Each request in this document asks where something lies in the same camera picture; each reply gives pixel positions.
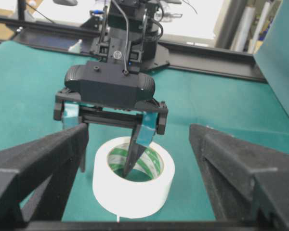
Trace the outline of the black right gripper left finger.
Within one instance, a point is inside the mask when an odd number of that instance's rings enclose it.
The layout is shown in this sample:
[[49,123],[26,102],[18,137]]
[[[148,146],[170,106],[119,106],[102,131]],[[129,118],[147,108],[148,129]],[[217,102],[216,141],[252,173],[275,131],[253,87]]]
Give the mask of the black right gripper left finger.
[[80,228],[61,221],[89,140],[85,123],[0,151],[0,228]]

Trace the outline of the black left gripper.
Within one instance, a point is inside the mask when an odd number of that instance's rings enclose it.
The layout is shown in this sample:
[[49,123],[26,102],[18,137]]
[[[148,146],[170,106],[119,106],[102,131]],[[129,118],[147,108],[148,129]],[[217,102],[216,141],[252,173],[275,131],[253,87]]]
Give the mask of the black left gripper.
[[[165,102],[155,99],[137,102],[134,108],[114,107],[114,112],[106,111],[106,108],[110,106],[82,102],[79,93],[63,88],[55,95],[53,118],[62,121],[63,129],[75,127],[80,123],[133,128],[123,170],[123,178],[126,178],[151,144],[155,133],[165,133],[168,108]],[[82,173],[86,170],[86,148],[79,168]]]

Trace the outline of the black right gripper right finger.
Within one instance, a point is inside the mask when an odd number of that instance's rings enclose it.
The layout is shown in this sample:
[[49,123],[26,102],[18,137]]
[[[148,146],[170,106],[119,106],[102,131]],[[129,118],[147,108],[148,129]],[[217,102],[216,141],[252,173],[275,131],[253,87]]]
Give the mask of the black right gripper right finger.
[[216,219],[289,231],[289,154],[199,124],[189,142]]

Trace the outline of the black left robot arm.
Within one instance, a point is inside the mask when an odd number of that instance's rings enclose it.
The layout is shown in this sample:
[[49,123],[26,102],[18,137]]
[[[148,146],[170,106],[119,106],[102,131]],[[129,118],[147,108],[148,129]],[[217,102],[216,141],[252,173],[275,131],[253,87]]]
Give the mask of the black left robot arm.
[[62,120],[71,102],[80,104],[84,123],[132,129],[124,177],[166,128],[167,105],[154,98],[155,81],[145,73],[167,63],[168,50],[158,45],[163,27],[154,18],[159,8],[157,0],[113,0],[105,6],[90,49],[97,60],[70,67],[55,96],[55,120]]

